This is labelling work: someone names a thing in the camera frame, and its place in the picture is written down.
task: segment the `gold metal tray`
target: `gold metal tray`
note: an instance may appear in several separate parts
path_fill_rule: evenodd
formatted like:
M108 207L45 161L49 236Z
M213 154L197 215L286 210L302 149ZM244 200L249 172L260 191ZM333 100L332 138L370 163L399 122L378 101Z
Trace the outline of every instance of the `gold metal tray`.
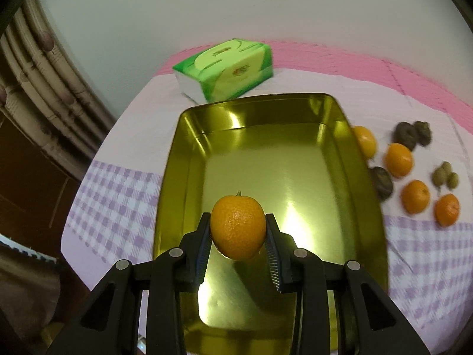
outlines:
M358 260L387 288L381 210L356 138L333 97L255 96L182 113L159 198L154 256L179 245L202 212L238 191L274 213L297 246L334 263ZM213 246L204 283L198 295L181 294L181 311L188 352L289 353L295 297L276 292L264 248L247 262L234 262Z

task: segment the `orange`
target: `orange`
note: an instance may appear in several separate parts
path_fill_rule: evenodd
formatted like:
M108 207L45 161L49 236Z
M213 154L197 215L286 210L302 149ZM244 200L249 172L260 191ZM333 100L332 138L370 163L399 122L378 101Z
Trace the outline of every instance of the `orange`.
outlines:
M401 201L408 213L421 213L430 203L429 188L422 181L413 180L403 188Z
M402 144L392 143L385 154L385 166L396 178L406 176L414 166L412 152Z
M266 237L266 217L252 197L224 196L210 215L210 232L217 249L233 260L245 260L258 253Z
M456 223L460 215L460 202L453 193L448 193L435 203L434 214L442 227L451 226Z
M353 127L353 132L358 139L365 160L372 159L378 150L378 143L371 131L368 128L356 126Z

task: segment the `metal screw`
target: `metal screw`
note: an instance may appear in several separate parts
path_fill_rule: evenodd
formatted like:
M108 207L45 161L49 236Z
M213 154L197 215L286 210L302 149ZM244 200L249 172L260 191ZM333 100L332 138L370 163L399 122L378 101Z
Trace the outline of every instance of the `metal screw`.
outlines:
M304 248L298 248L294 250L294 255L297 257L306 257L307 251Z
M354 260L350 260L347 263L347 267L351 269L352 271L358 271L361 268L361 265L359 265L359 263Z
M173 248L169 251L169 255L172 257L179 257L184 253L180 248Z
M128 260L125 260L125 259L122 259L122 260L119 260L116 264L115 264L115 267L117 267L117 269L119 270L124 270L126 267L128 267Z

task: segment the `purple checkered cloth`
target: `purple checkered cloth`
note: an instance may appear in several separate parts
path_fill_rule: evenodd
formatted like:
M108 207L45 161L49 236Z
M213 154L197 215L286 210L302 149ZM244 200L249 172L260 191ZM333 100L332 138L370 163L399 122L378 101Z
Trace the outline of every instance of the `purple checkered cloth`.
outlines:
M94 160L82 181L65 228L95 255L114 264L151 260L162 176Z
M389 296L417 329L473 313L473 224L385 216Z

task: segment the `dried fruit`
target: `dried fruit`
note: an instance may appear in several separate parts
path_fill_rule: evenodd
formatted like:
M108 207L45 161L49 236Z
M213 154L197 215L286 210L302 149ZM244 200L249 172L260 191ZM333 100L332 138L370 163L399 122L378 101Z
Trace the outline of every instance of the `dried fruit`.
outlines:
M442 167L438 167L433 173L432 173L432 183L436 187L440 187L446 183L447 180L447 174L445 172L445 169Z
M446 175L450 176L450 174L452 173L452 165L448 161L444 161L441 167L445 170Z
M457 173L452 172L450 176L448 177L446 185L449 189L455 189L458 187L459 183L460 183L460 177L458 176Z
M430 144L432 141L432 131L428 122L417 121L414 123L414 128L417 132L417 141L423 147Z
M387 200L393 193L393 181L388 171L382 167L370 168L370 176L380 201Z
M402 144L393 143L384 158L385 167L396 178L406 176L414 165L412 152Z
M417 144L417 131L412 124L400 122L393 132L393 143L399 143L412 151Z
M421 213L430 203L429 188L422 181L413 180L403 188L401 201L408 213Z
M460 215L460 202L453 193L448 193L435 203L434 214L435 220L442 227L451 226Z

